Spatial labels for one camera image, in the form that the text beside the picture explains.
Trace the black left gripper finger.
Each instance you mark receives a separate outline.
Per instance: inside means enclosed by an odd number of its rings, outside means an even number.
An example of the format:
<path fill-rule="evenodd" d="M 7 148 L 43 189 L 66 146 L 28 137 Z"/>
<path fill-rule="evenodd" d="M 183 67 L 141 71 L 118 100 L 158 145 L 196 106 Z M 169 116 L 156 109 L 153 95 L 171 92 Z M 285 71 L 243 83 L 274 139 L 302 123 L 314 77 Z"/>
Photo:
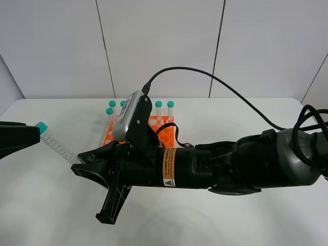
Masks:
<path fill-rule="evenodd" d="M 25 123 L 1 121 L 0 159 L 40 142 L 38 127 Z"/>

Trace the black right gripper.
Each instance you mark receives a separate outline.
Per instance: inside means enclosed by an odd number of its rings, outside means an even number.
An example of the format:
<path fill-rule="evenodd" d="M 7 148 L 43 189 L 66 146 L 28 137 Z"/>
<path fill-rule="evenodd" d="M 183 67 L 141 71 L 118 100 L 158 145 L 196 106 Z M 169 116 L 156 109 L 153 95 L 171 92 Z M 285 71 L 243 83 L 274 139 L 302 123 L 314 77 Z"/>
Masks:
<path fill-rule="evenodd" d="M 156 156 L 162 147 L 163 144 L 158 142 L 141 152 L 134 145 L 111 141 L 77 155 L 84 164 L 73 164 L 73 173 L 108 190 L 101 211 L 96 214 L 101 223 L 116 223 L 133 186 L 155 184 Z"/>

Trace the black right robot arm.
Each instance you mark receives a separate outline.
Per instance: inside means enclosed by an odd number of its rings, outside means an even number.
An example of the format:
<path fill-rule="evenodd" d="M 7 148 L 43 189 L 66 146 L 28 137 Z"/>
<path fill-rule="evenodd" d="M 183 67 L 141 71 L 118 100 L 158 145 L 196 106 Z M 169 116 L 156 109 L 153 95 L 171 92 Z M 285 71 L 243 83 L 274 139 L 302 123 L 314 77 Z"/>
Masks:
<path fill-rule="evenodd" d="M 262 189 L 310 186 L 327 176 L 327 134 L 291 129 L 263 131 L 240 140 L 167 148 L 154 131 L 133 142 L 80 153 L 75 175 L 108 190 L 96 218 L 115 224 L 133 186 L 206 189 L 219 195 L 249 195 Z"/>

